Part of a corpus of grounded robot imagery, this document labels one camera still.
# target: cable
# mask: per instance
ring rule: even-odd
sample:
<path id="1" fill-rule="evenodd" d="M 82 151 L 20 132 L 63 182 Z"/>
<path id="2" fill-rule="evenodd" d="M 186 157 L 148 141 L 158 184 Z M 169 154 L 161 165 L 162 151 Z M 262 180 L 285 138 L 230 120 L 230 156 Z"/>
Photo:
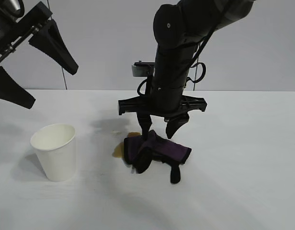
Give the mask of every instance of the cable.
<path id="1" fill-rule="evenodd" d="M 24 3 L 23 3 L 23 0 L 18 0 L 19 2 L 19 5 L 20 5 L 20 12 L 19 13 L 15 13 L 15 12 L 12 12 L 9 8 L 5 7 L 4 9 L 13 17 L 16 17 L 16 18 L 21 18 L 24 16 L 25 14 L 25 7 L 24 7 Z"/>
<path id="2" fill-rule="evenodd" d="M 141 97 L 146 96 L 145 94 L 141 93 L 140 90 L 141 90 L 141 87 L 147 82 L 147 80 L 148 80 L 148 79 L 144 79 L 144 80 L 140 83 L 140 85 L 138 86 L 138 88 L 137 88 L 137 93 L 138 93 L 138 95 L 141 96 Z"/>
<path id="3" fill-rule="evenodd" d="M 231 5 L 234 3 L 234 1 L 236 0 L 230 0 L 224 7 L 223 11 L 221 12 L 220 16 L 219 16 L 219 20 L 217 23 L 215 23 L 215 25 L 210 29 L 210 31 L 208 32 L 207 36 L 204 38 L 202 45 L 200 46 L 200 48 L 198 49 L 198 51 L 196 52 L 196 54 L 194 55 L 194 57 L 192 58 L 191 62 L 186 66 L 185 69 L 183 69 L 181 71 L 181 73 L 179 75 L 177 75 L 173 81 L 175 82 L 182 74 L 184 74 L 188 69 L 190 69 L 190 67 L 194 64 L 194 62 L 198 59 L 198 57 L 200 56 L 201 52 L 203 51 L 203 49 L 205 48 L 205 46 L 207 45 L 209 39 L 211 38 L 211 36 L 213 35 L 213 33 L 215 32 L 216 28 L 218 27 L 218 25 L 221 23 L 222 19 L 224 18 L 225 14 L 227 13 L 227 11 L 230 9 Z"/>
<path id="4" fill-rule="evenodd" d="M 196 76 L 197 76 L 197 67 L 198 66 L 196 66 L 196 68 L 195 68 L 195 77 L 194 77 L 194 80 L 196 81 Z"/>
<path id="5" fill-rule="evenodd" d="M 206 75 L 206 65 L 203 62 L 197 62 L 193 66 L 191 66 L 191 68 L 198 67 L 199 65 L 201 65 L 202 68 L 203 68 L 203 72 L 202 72 L 200 78 L 199 79 L 196 79 L 196 80 L 192 80 L 190 77 L 187 77 L 187 82 L 188 81 L 191 81 L 192 83 L 196 84 L 196 83 L 199 83 L 201 80 L 204 79 L 204 77 Z"/>

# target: white tabletop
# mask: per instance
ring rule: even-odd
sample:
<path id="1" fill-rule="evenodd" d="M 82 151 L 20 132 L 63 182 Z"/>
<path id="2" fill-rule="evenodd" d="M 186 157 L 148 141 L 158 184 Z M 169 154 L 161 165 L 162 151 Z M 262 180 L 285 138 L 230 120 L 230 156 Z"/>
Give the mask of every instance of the white tabletop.
<path id="1" fill-rule="evenodd" d="M 173 137 L 193 149 L 177 185 L 168 165 L 137 175 L 112 156 L 140 131 L 136 114 L 117 111 L 135 92 L 30 92 L 32 110 L 0 100 L 0 230 L 295 229 L 295 92 L 187 92 L 208 107 Z M 62 183 L 29 145 L 53 123 L 77 130 L 78 170 Z"/>

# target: white paper cup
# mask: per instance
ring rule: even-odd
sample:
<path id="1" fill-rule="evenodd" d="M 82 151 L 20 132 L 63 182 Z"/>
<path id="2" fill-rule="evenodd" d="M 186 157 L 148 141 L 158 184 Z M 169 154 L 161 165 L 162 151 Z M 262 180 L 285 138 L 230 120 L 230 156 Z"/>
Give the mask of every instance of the white paper cup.
<path id="1" fill-rule="evenodd" d="M 50 181 L 61 182 L 76 171 L 75 128 L 54 124 L 37 131 L 31 145 Z"/>

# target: brown stain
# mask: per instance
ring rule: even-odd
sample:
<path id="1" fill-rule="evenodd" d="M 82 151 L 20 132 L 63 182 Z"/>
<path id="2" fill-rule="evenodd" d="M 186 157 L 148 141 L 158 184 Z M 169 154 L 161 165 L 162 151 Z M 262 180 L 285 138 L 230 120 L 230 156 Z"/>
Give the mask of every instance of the brown stain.
<path id="1" fill-rule="evenodd" d="M 141 133 L 138 133 L 138 132 L 130 132 L 128 133 L 127 137 L 132 138 L 132 137 L 137 137 L 140 135 Z M 121 142 L 114 148 L 113 157 L 123 158 L 123 156 L 124 156 L 124 142 Z"/>

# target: wall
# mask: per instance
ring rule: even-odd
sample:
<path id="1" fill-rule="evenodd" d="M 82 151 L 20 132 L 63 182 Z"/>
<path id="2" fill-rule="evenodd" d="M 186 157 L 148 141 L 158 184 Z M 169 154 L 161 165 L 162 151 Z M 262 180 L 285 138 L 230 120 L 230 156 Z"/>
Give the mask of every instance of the wall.
<path id="1" fill-rule="evenodd" d="M 37 2 L 24 0 L 26 8 Z M 65 72 L 68 88 L 136 89 L 142 79 L 132 77 L 131 64 L 154 60 L 155 12 L 176 2 L 49 0 L 79 64 L 77 75 Z M 295 91 L 295 0 L 258 0 L 247 18 L 214 34 L 200 60 L 207 64 L 207 76 L 197 90 Z M 26 88 L 64 88 L 60 66 L 28 44 L 4 67 Z"/>

